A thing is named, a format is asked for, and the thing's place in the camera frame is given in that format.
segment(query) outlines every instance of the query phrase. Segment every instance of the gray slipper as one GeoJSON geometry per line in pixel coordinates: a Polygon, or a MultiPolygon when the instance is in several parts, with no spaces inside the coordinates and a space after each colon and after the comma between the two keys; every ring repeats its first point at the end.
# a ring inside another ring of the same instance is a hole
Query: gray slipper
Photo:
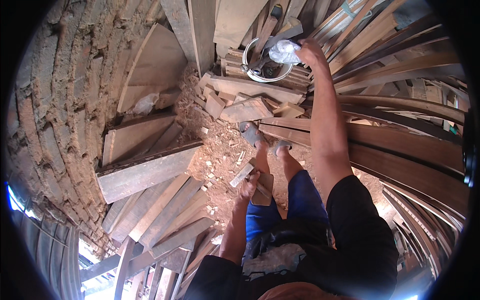
{"type": "Polygon", "coordinates": [[[289,149],[289,150],[292,150],[292,143],[287,142],[287,141],[284,141],[284,140],[281,140],[281,141],[278,141],[278,144],[276,144],[276,147],[273,149],[273,155],[276,156],[276,151],[277,151],[278,148],[281,147],[281,146],[290,146],[290,149],[289,149]]]}
{"type": "Polygon", "coordinates": [[[239,129],[240,129],[240,133],[242,135],[242,137],[247,140],[247,142],[250,143],[250,145],[252,145],[254,148],[255,147],[255,142],[256,141],[265,141],[265,138],[263,136],[263,134],[256,134],[258,128],[255,124],[253,124],[252,122],[248,121],[248,122],[242,122],[239,124],[239,129]]]}

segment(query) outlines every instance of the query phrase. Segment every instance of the sawdust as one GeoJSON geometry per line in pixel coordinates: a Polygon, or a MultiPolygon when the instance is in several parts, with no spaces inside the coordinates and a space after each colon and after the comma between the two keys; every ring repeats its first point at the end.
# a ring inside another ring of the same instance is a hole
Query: sawdust
{"type": "MultiPolygon", "coordinates": [[[[223,121],[213,120],[201,112],[194,109],[195,106],[201,108],[194,103],[189,96],[196,95],[194,87],[198,83],[198,73],[187,68],[180,80],[179,87],[182,93],[175,105],[177,113],[177,122],[184,128],[179,142],[185,142],[192,139],[201,138],[204,146],[200,147],[193,156],[190,163],[188,173],[198,180],[204,180],[205,184],[211,183],[211,187],[206,191],[210,197],[207,205],[211,208],[218,207],[211,215],[211,209],[205,207],[203,210],[215,221],[218,221],[216,228],[223,232],[231,217],[234,200],[237,195],[237,188],[230,186],[229,182],[236,173],[245,165],[245,163],[256,154],[256,150],[244,139],[241,138],[238,125],[223,121]],[[202,132],[202,127],[208,129],[208,133],[202,132]],[[240,165],[237,161],[244,151],[244,158],[240,165]]],[[[271,149],[276,145],[278,139],[266,135],[271,149]]],[[[315,171],[313,170],[312,155],[308,148],[294,145],[290,151],[291,155],[298,161],[305,161],[303,168],[307,170],[315,184],[315,187],[322,195],[322,190],[316,180],[315,171]]],[[[288,209],[288,191],[287,180],[283,174],[283,167],[272,153],[268,152],[268,163],[270,173],[274,175],[273,196],[278,205],[284,209],[288,209]]],[[[354,174],[367,187],[372,195],[373,203],[377,207],[381,217],[391,222],[395,212],[389,203],[382,196],[382,184],[378,179],[360,170],[354,169],[354,174]]]]}

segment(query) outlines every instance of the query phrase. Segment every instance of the white bucket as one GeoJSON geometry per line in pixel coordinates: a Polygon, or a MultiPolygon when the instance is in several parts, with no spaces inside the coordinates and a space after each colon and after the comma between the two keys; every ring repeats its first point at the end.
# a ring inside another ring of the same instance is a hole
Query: white bucket
{"type": "MultiPolygon", "coordinates": [[[[257,44],[257,41],[258,41],[258,38],[256,37],[250,43],[248,43],[247,47],[245,48],[245,51],[243,52],[243,55],[241,57],[242,63],[244,65],[248,65],[248,62],[247,62],[248,51],[250,49],[252,49],[253,47],[255,47],[255,45],[257,44]]],[[[293,69],[293,64],[292,63],[284,63],[282,69],[280,70],[280,74],[278,75],[278,77],[275,77],[275,78],[261,77],[259,75],[256,75],[255,73],[253,73],[252,70],[248,70],[247,75],[248,75],[248,77],[252,78],[253,80],[255,80],[257,82],[268,83],[268,82],[275,82],[275,81],[279,81],[281,79],[284,79],[288,75],[288,73],[290,73],[290,71],[292,69],[293,69]]]]}

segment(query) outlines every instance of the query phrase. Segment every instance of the black shirt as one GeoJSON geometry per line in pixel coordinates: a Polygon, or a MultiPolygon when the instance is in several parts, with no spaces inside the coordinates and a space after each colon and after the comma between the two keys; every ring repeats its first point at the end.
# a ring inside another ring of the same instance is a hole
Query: black shirt
{"type": "Polygon", "coordinates": [[[315,284],[329,293],[389,299],[396,285],[398,251],[368,190],[351,175],[333,187],[328,227],[303,219],[283,220],[251,240],[242,266],[216,256],[200,264],[184,299],[252,299],[289,282],[315,284]]]}

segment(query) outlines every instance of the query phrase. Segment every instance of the man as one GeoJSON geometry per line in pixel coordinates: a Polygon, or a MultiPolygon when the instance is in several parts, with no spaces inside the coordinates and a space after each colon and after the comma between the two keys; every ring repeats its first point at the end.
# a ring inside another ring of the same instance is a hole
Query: man
{"type": "Polygon", "coordinates": [[[269,173],[268,144],[253,123],[240,124],[242,136],[257,149],[258,170],[235,200],[220,257],[203,259],[185,299],[388,299],[395,289],[393,234],[352,173],[345,120],[325,56],[314,40],[300,43],[297,55],[315,78],[310,139],[327,210],[285,141],[274,154],[288,181],[287,219],[281,219],[274,200],[270,206],[253,205],[260,172],[269,173]]]}

